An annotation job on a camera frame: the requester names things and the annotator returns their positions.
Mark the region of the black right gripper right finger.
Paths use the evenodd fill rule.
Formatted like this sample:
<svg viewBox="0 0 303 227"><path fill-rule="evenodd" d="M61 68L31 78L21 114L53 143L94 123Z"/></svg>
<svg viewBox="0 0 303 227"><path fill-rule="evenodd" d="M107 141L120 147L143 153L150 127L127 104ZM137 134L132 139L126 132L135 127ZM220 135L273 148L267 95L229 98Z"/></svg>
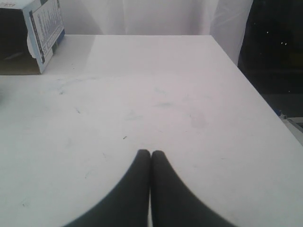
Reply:
<svg viewBox="0 0 303 227"><path fill-rule="evenodd" d="M151 156L151 215L154 227L232 227L182 182L162 151Z"/></svg>

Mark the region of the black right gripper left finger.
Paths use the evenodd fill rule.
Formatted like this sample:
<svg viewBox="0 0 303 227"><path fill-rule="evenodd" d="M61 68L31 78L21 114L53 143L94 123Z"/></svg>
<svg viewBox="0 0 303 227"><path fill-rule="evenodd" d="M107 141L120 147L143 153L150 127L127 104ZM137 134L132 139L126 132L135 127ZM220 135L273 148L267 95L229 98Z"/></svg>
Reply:
<svg viewBox="0 0 303 227"><path fill-rule="evenodd" d="M148 226L151 154L137 152L118 184L98 204L68 227L146 227Z"/></svg>

